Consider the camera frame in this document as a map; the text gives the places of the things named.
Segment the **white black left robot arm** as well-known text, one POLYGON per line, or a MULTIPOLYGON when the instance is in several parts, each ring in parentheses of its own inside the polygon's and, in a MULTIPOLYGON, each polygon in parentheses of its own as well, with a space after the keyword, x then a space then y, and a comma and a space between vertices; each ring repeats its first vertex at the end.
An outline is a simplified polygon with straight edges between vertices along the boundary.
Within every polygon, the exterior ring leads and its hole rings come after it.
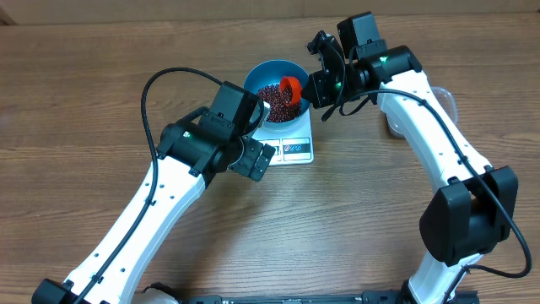
POLYGON ((182 214, 224 171, 260 181, 274 147, 252 137, 270 106, 223 82, 210 107, 165 127, 143 183, 96 249, 62 282, 43 280, 40 304, 178 303, 159 283, 137 290, 145 269, 182 214))

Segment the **orange scoop with blue handle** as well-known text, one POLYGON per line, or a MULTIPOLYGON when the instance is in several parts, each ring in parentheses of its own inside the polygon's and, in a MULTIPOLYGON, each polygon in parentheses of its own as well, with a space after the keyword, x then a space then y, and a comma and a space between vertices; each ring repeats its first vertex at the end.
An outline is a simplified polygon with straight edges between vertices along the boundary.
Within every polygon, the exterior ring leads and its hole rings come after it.
POLYGON ((290 97, 284 102, 286 106, 295 106, 300 103, 302 86, 296 77, 282 77, 279 83, 279 89, 281 92, 285 91, 290 93, 290 97))

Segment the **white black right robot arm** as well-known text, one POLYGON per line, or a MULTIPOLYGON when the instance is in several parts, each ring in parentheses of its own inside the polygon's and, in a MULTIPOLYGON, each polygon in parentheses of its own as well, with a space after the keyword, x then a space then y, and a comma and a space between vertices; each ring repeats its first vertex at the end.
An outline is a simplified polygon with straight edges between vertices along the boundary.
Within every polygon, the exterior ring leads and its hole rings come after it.
POLYGON ((337 34, 319 32, 307 44, 321 69, 302 90, 327 115, 349 102, 373 103, 417 155, 434 196, 419 221, 426 253, 402 288, 372 298, 394 303, 475 303, 456 287, 481 258, 516 232, 518 181, 496 169, 460 133, 435 97, 419 60, 406 46, 390 48, 372 13, 345 19, 337 34))

